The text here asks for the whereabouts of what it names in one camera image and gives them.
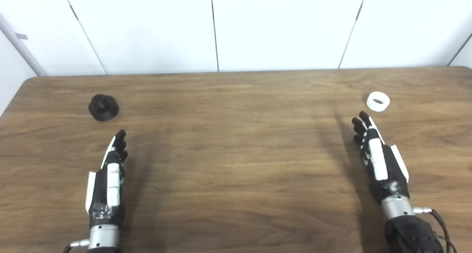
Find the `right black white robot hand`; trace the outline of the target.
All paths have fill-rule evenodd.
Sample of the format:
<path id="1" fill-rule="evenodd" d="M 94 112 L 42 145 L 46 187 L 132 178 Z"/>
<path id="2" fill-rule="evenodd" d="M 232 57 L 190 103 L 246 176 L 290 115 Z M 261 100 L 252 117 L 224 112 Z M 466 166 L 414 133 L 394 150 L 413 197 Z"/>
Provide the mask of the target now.
<path id="1" fill-rule="evenodd" d="M 390 196 L 410 198 L 409 174 L 396 145 L 385 144 L 373 119 L 364 111 L 352 119 L 352 124 L 373 199 L 381 203 Z"/>

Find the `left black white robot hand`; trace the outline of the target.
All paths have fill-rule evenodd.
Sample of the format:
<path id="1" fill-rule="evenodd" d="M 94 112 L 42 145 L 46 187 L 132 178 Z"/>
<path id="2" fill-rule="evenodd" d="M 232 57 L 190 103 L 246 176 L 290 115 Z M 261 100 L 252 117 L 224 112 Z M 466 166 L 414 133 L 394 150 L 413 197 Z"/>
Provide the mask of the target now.
<path id="1" fill-rule="evenodd" d="M 125 130 L 120 130 L 109 143 L 96 172 L 89 172 L 85 209 L 89 216 L 89 228 L 99 225 L 122 226 L 125 206 L 122 201 L 125 179 L 124 163 Z"/>

